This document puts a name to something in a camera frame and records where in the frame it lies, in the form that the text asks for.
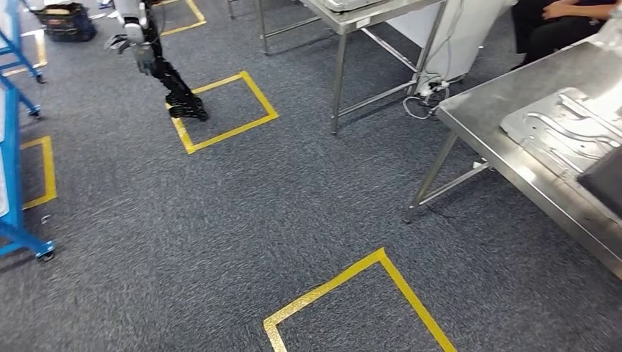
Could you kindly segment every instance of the humanoid robot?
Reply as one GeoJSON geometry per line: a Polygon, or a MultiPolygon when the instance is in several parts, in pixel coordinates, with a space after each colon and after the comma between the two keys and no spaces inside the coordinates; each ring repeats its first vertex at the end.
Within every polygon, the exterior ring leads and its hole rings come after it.
{"type": "Polygon", "coordinates": [[[131,48],[141,72],[157,78],[170,91],[167,103],[171,117],[208,119],[203,102],[194,95],[179,73],[162,57],[160,33],[153,17],[153,0],[114,0],[119,22],[125,33],[117,34],[106,43],[106,49],[122,54],[131,48]]]}

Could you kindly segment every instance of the metal table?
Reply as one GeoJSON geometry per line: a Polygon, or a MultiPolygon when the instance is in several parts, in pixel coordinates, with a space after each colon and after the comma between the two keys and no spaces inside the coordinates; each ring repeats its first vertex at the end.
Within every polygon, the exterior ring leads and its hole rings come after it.
{"type": "Polygon", "coordinates": [[[263,53],[266,55],[268,55],[268,38],[319,20],[324,21],[333,31],[335,31],[340,36],[339,48],[337,49],[337,70],[334,79],[334,96],[331,116],[331,132],[333,134],[336,134],[339,117],[350,114],[351,112],[356,111],[363,106],[374,103],[393,93],[399,92],[403,89],[408,89],[417,83],[421,76],[422,69],[428,63],[428,57],[432,49],[434,38],[443,18],[447,1],[449,0],[384,0],[379,3],[371,4],[366,7],[360,8],[358,10],[341,13],[332,12],[331,10],[320,4],[318,0],[300,0],[300,2],[306,5],[309,10],[313,11],[316,16],[269,33],[266,33],[266,23],[264,21],[263,15],[264,0],[256,1],[257,13],[260,22],[260,39],[263,45],[263,53]],[[434,24],[428,38],[428,42],[421,51],[416,65],[408,60],[404,55],[400,54],[400,52],[393,48],[391,45],[389,45],[389,43],[385,42],[380,37],[377,37],[372,32],[370,32],[369,29],[367,29],[367,27],[369,26],[388,21],[392,18],[405,15],[406,13],[412,11],[421,10],[424,7],[437,3],[440,3],[439,11],[436,14],[436,18],[434,20],[434,24]],[[376,43],[378,43],[382,48],[392,54],[395,58],[397,58],[400,62],[402,62],[405,66],[413,70],[415,72],[415,75],[411,81],[401,84],[395,88],[389,89],[386,92],[382,92],[374,97],[368,98],[360,103],[349,106],[348,108],[340,109],[341,90],[343,83],[343,65],[345,62],[345,48],[348,42],[348,34],[359,29],[362,30],[376,43]]]}
{"type": "Polygon", "coordinates": [[[444,101],[438,117],[452,132],[409,207],[406,221],[414,218],[418,205],[494,167],[622,279],[622,228],[499,127],[506,115],[564,87],[576,87],[592,98],[601,98],[603,108],[610,106],[622,116],[622,57],[581,43],[444,101]],[[604,97],[617,99],[606,102],[604,97]],[[488,162],[428,193],[458,137],[488,162]]]}

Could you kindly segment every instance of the person's hand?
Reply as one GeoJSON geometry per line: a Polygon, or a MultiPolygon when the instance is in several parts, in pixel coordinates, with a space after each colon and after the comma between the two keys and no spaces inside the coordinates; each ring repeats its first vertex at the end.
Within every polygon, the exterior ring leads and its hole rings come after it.
{"type": "Polygon", "coordinates": [[[556,1],[547,7],[544,7],[542,12],[542,18],[550,20],[553,18],[559,18],[567,16],[570,13],[571,5],[565,4],[564,1],[556,1]]]}

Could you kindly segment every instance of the black bag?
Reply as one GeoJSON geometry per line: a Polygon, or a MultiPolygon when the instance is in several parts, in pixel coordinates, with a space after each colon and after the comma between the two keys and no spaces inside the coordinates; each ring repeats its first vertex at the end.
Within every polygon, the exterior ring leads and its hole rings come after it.
{"type": "Polygon", "coordinates": [[[97,34],[88,9],[76,2],[48,5],[42,10],[32,10],[32,13],[54,42],[88,42],[97,34]]]}

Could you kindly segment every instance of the person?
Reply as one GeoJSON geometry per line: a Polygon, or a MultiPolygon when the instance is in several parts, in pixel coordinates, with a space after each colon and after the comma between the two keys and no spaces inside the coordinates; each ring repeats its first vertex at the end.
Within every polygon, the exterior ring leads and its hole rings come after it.
{"type": "Polygon", "coordinates": [[[515,68],[597,33],[622,0],[519,0],[512,8],[516,51],[525,54],[515,68]]]}

